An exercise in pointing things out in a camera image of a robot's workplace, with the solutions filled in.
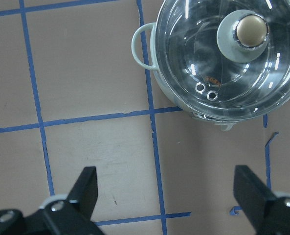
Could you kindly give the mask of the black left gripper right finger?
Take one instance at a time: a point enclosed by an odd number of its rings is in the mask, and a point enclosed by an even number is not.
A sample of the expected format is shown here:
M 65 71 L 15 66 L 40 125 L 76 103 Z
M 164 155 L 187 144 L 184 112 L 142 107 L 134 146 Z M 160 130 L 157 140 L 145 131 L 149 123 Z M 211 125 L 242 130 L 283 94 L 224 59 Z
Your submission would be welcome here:
M 234 168 L 233 195 L 254 228 L 260 228 L 277 200 L 275 194 L 246 165 Z

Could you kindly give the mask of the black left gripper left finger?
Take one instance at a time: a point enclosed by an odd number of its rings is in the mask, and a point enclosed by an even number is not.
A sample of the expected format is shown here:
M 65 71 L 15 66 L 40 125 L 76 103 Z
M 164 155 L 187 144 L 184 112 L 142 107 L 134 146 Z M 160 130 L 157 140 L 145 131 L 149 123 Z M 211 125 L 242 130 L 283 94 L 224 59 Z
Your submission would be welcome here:
M 97 171 L 86 166 L 67 195 L 66 200 L 85 218 L 91 218 L 98 199 Z

